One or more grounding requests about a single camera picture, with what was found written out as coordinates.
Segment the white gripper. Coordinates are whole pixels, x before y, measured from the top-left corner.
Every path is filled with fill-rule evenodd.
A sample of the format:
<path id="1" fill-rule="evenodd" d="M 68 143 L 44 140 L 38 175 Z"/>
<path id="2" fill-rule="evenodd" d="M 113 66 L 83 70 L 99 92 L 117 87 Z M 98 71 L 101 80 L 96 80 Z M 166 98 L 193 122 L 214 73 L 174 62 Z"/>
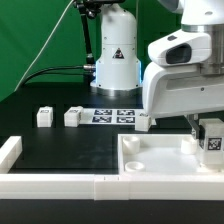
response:
<path id="1" fill-rule="evenodd" d="M 224 75 L 201 75 L 197 65 L 160 67 L 144 73 L 142 104 L 151 118 L 187 115 L 191 135 L 201 141 L 198 113 L 224 110 Z"/>

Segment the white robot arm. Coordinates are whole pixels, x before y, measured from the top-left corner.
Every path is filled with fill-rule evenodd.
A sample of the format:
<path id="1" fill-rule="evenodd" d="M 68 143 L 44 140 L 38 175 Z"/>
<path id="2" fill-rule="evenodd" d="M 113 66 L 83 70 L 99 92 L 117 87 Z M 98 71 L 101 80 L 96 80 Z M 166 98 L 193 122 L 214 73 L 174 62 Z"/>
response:
<path id="1" fill-rule="evenodd" d="M 142 91 L 150 118 L 224 110 L 224 0 L 158 0 L 182 15 L 181 28 L 136 57 L 136 20 L 117 0 L 101 3 L 101 56 L 93 90 L 114 96 Z"/>

